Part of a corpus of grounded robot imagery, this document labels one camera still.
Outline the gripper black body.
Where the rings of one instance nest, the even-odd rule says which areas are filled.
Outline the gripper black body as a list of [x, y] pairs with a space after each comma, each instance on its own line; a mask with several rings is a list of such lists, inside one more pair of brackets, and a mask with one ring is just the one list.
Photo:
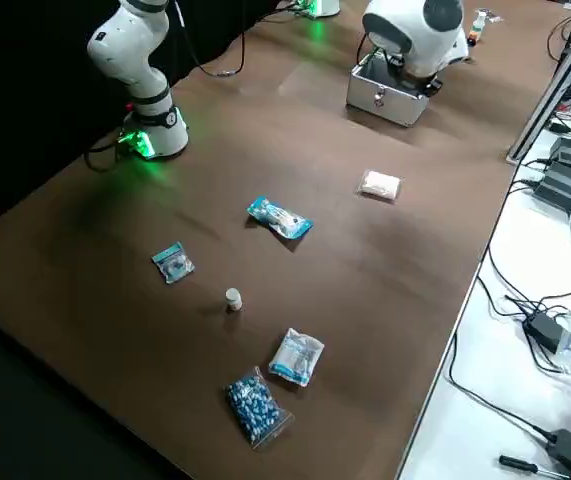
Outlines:
[[387, 74], [393, 88], [412, 96], [432, 97], [441, 88], [437, 72], [443, 53], [436, 49], [400, 53], [384, 51]]

